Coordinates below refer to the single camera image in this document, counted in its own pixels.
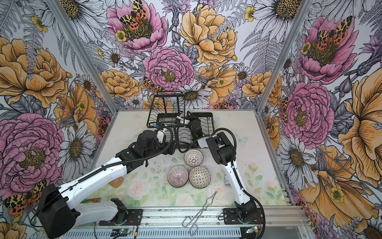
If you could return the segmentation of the orange sticker on table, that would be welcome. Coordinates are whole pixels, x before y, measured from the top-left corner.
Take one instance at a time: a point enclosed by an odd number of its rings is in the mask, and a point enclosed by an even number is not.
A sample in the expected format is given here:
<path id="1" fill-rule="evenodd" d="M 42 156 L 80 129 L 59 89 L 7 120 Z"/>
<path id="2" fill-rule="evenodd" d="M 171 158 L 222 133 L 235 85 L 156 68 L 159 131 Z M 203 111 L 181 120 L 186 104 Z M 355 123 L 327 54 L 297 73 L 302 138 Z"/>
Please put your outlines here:
<path id="1" fill-rule="evenodd" d="M 118 177 L 118 178 L 114 179 L 113 181 L 109 182 L 109 185 L 113 188 L 118 188 L 122 185 L 122 183 L 123 183 L 123 178 Z"/>

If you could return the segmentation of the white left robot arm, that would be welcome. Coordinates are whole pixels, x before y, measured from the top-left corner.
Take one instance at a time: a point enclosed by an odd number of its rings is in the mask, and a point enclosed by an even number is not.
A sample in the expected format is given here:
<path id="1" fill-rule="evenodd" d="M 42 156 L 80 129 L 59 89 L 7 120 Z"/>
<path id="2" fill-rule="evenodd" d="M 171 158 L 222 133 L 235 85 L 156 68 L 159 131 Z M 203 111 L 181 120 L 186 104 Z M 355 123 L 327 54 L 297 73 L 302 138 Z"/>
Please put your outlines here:
<path id="1" fill-rule="evenodd" d="M 59 238 L 73 227 L 94 221 L 123 223 L 127 209 L 118 199 L 91 204 L 87 208 L 81 207 L 80 203 L 113 180 L 142 165 L 147 166 L 150 159 L 173 154 L 173 141 L 174 133 L 168 126 L 163 125 L 155 131 L 145 130 L 136 142 L 95 170 L 60 186 L 46 186 L 41 192 L 36 216 L 47 237 Z"/>

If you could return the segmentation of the white red diamond bowl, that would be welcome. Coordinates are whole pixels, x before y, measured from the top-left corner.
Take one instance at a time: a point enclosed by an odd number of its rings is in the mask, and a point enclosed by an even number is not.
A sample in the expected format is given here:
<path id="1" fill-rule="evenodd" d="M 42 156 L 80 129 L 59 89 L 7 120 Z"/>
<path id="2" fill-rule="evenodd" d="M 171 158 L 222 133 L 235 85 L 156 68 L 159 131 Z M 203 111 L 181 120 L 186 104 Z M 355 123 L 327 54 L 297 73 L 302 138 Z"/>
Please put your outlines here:
<path id="1" fill-rule="evenodd" d="M 190 149 L 184 155 L 184 162 L 190 167 L 196 167 L 202 164 L 204 156 L 197 149 Z"/>

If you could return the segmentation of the black white dotted bowl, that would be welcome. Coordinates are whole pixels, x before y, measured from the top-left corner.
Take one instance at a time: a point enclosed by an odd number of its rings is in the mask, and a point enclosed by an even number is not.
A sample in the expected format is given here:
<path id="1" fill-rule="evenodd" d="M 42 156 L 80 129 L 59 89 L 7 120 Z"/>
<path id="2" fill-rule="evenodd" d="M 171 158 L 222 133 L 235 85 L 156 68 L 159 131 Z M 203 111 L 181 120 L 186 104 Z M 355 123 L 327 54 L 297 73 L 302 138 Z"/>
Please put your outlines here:
<path id="1" fill-rule="evenodd" d="M 206 188 L 211 182 L 211 174 L 203 166 L 194 167 L 189 173 L 191 185 L 198 189 Z"/>

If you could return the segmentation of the green circuit board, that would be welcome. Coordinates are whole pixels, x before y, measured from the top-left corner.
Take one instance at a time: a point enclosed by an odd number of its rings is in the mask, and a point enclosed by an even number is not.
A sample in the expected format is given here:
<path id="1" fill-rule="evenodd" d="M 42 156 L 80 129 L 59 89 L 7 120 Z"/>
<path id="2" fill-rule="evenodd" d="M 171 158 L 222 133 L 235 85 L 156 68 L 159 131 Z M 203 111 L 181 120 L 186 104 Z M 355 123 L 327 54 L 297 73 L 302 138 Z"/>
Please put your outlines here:
<path id="1" fill-rule="evenodd" d="M 133 230 L 131 229 L 112 229 L 110 237 L 112 239 L 118 239 L 120 237 L 128 237 L 133 235 Z"/>

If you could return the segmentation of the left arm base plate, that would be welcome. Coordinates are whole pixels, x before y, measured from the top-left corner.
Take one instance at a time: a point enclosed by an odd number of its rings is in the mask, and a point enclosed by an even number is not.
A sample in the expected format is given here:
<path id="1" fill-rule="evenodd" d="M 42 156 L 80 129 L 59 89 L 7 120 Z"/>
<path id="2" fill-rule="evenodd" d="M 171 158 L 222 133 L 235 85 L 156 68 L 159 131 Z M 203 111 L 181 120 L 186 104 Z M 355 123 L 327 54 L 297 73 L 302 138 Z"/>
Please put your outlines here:
<path id="1" fill-rule="evenodd" d="M 116 206 L 117 213 L 109 221 L 100 221 L 100 226 L 140 226 L 143 209 L 129 209 L 118 198 L 110 200 Z"/>

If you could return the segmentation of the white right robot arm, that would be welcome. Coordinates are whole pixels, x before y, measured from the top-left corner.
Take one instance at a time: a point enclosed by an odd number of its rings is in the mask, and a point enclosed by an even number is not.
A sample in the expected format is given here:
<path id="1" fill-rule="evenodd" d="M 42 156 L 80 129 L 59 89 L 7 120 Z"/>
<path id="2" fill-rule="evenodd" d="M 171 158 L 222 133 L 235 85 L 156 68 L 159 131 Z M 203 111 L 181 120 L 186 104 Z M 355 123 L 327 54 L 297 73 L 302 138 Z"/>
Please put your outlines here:
<path id="1" fill-rule="evenodd" d="M 237 216 L 242 223 L 247 223 L 258 212 L 259 200 L 245 188 L 244 181 L 237 165 L 237 140 L 234 133 L 224 127 L 218 128 L 209 135 L 203 133 L 199 119 L 189 122 L 188 128 L 200 148 L 207 147 L 216 162 L 222 166 L 233 190 Z"/>

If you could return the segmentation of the purple striped bowl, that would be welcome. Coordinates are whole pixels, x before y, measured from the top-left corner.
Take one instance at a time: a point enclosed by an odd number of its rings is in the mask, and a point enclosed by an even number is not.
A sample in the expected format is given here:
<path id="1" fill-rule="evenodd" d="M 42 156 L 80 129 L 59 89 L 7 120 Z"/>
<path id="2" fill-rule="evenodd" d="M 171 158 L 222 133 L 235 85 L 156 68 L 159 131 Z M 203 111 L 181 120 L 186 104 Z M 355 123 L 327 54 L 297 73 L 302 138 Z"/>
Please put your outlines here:
<path id="1" fill-rule="evenodd" d="M 169 184 L 176 188 L 183 187 L 188 182 L 188 179 L 189 173 L 183 166 L 172 167 L 167 175 Z"/>

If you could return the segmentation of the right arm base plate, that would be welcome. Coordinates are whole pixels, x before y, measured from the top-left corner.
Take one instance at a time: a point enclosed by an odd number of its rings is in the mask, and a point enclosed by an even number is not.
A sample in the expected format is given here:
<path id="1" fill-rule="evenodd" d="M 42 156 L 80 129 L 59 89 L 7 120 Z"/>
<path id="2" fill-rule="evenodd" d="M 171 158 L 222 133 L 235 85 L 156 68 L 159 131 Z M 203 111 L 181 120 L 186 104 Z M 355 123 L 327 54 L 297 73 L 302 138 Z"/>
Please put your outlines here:
<path id="1" fill-rule="evenodd" d="M 219 219 L 226 225 L 263 225 L 265 223 L 265 213 L 263 208 L 254 200 L 245 204 L 235 203 L 235 208 L 223 208 Z"/>

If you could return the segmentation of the small clear square clock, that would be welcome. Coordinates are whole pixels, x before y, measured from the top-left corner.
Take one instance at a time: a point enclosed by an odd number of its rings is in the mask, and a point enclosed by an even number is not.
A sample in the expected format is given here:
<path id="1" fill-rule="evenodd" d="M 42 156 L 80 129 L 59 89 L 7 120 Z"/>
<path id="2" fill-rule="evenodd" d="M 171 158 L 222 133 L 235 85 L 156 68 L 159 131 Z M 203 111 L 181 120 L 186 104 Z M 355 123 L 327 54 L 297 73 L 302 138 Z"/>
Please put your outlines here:
<path id="1" fill-rule="evenodd" d="M 224 175 L 224 184 L 226 186 L 230 186 L 230 182 L 229 182 L 229 179 L 228 179 L 227 175 Z"/>

